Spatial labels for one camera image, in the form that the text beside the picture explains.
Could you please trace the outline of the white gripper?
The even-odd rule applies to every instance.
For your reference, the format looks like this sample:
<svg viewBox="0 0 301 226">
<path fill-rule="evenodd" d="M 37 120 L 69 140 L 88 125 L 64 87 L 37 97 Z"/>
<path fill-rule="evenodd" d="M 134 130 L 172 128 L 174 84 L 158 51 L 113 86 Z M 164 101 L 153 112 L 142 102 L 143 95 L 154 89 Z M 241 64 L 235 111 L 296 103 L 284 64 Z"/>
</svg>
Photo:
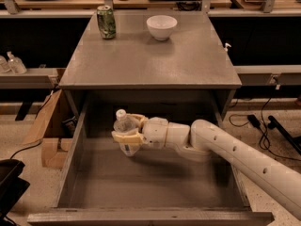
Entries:
<svg viewBox="0 0 301 226">
<path fill-rule="evenodd" d="M 135 132 L 132 135 L 122 135 L 115 131 L 112 132 L 113 139 L 121 144 L 142 145 L 147 144 L 154 149 L 162 149 L 166 143 L 166 133 L 168 120 L 163 118 L 150 118 L 141 114 L 131 114 L 131 119 L 135 125 L 142 129 L 142 134 Z"/>
</svg>

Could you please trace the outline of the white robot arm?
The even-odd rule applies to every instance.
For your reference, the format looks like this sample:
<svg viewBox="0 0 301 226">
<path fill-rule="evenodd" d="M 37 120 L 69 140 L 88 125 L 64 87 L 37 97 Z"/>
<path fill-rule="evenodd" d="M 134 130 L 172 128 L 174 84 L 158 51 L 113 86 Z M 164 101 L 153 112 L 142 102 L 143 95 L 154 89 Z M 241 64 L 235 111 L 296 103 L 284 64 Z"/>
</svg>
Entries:
<svg viewBox="0 0 301 226">
<path fill-rule="evenodd" d="M 217 153 L 301 219 L 301 174 L 209 121 L 196 120 L 185 125 L 158 117 L 149 119 L 120 109 L 116 112 L 112 137 L 129 157 L 144 145 L 173 149 L 178 155 L 197 162 L 211 152 Z"/>
</svg>

